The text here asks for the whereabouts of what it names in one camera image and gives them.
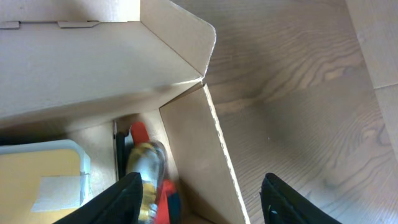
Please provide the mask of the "red black stapler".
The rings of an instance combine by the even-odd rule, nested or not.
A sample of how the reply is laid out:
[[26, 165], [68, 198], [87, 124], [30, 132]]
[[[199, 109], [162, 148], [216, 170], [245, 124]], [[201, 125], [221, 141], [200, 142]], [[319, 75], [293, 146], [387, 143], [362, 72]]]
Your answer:
[[121, 180], [126, 175], [127, 157], [129, 155], [128, 143], [130, 132], [117, 132], [114, 135], [116, 143], [116, 163], [118, 170], [118, 179]]

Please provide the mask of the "yellow sticky note pad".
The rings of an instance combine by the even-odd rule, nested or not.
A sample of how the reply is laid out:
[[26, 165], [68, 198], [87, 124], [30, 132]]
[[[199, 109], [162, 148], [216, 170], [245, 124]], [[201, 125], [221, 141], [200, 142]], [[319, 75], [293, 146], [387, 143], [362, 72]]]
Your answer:
[[1, 147], [1, 223], [53, 223], [91, 199], [91, 161], [72, 140]]

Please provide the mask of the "cardboard box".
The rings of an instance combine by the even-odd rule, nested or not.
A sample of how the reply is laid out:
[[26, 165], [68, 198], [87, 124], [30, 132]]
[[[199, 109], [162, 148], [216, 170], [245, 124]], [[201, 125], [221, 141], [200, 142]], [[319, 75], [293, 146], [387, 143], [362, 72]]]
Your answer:
[[179, 223], [247, 223], [205, 83], [215, 44], [172, 1], [2, 1], [1, 147], [74, 141], [92, 200], [119, 181], [114, 135], [141, 121], [167, 152]]

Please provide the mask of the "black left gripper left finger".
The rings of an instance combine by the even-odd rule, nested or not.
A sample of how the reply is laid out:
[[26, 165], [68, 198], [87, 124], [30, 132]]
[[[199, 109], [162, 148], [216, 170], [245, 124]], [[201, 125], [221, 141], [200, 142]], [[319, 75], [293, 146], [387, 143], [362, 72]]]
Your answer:
[[141, 175], [131, 172], [58, 224], [136, 224], [143, 197]]

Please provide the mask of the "red utility knife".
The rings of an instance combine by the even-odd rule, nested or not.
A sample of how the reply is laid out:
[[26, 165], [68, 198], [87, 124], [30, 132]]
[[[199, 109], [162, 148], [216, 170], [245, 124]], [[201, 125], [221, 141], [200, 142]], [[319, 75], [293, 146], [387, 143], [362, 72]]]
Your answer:
[[[130, 134], [135, 148], [140, 143], [151, 142], [146, 126], [141, 121], [136, 121], [131, 125]], [[181, 216], [181, 203], [175, 184], [166, 178], [162, 182], [161, 192], [159, 194], [158, 210], [154, 224], [172, 224], [179, 223]]]

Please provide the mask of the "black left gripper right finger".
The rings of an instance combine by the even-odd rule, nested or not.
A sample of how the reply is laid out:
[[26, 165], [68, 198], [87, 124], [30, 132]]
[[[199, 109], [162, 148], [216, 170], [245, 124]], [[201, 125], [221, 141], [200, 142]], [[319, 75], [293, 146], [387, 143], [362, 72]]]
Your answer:
[[260, 196], [266, 224], [340, 224], [273, 173], [265, 175]]

